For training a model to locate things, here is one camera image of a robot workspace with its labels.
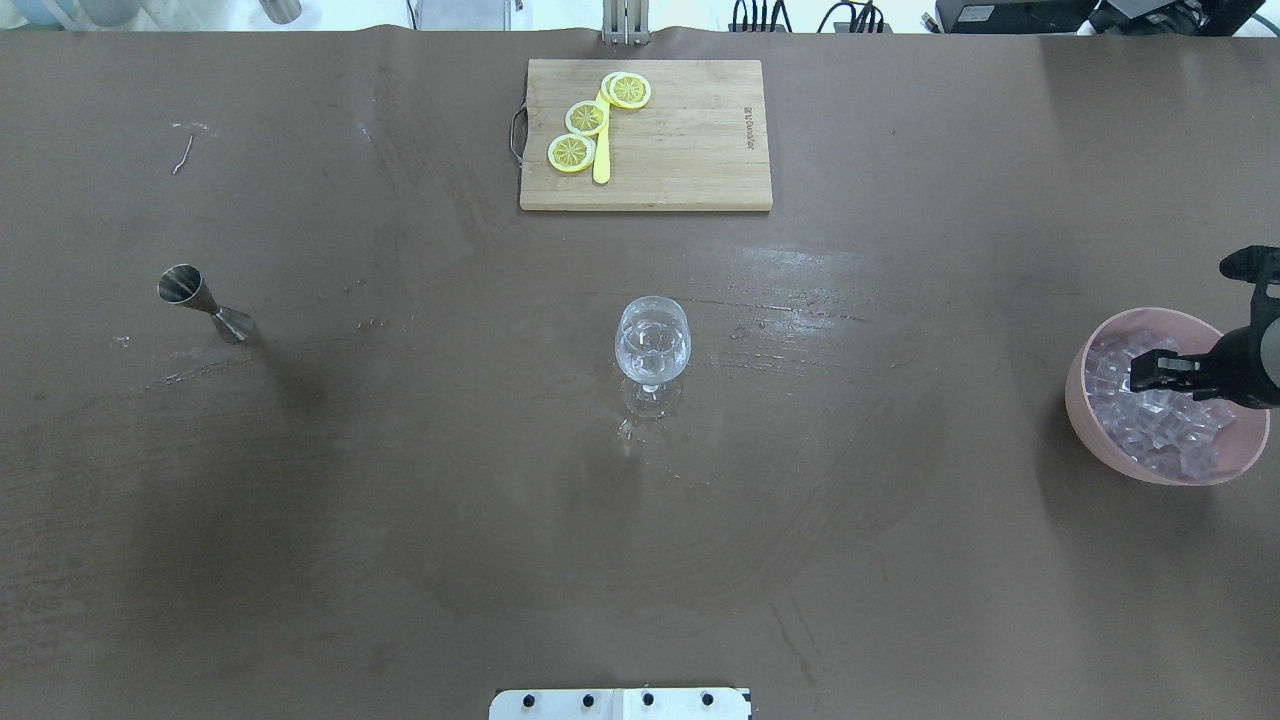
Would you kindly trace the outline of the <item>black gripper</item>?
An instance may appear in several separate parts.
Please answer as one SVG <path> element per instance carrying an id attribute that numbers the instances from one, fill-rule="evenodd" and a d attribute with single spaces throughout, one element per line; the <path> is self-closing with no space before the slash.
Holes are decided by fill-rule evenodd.
<path id="1" fill-rule="evenodd" d="M 1249 409 L 1279 407 L 1279 249 L 1247 246 L 1219 263 L 1230 281 L 1252 284 L 1249 322 L 1228 332 L 1210 350 L 1207 368 L 1217 397 Z M 1198 357 L 1152 348 L 1130 361 L 1130 392 L 1169 389 L 1192 393 L 1201 372 Z"/>

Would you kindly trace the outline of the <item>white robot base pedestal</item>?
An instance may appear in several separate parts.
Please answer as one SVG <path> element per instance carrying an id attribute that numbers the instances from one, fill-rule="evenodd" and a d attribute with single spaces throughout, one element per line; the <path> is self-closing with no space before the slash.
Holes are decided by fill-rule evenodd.
<path id="1" fill-rule="evenodd" d="M 753 719 L 751 694 L 732 687 L 508 689 L 489 719 Z"/>

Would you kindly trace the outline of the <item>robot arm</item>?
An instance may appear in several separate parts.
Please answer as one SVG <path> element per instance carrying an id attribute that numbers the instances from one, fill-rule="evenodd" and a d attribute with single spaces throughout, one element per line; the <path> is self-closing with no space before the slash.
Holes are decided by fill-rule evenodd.
<path id="1" fill-rule="evenodd" d="M 1279 407 L 1279 249 L 1252 245 L 1229 254 L 1220 273 L 1253 286 L 1251 318 L 1224 334 L 1206 354 L 1183 355 L 1153 348 L 1130 363 L 1134 393 L 1169 389 L 1194 401 L 1222 398 L 1247 409 Z"/>

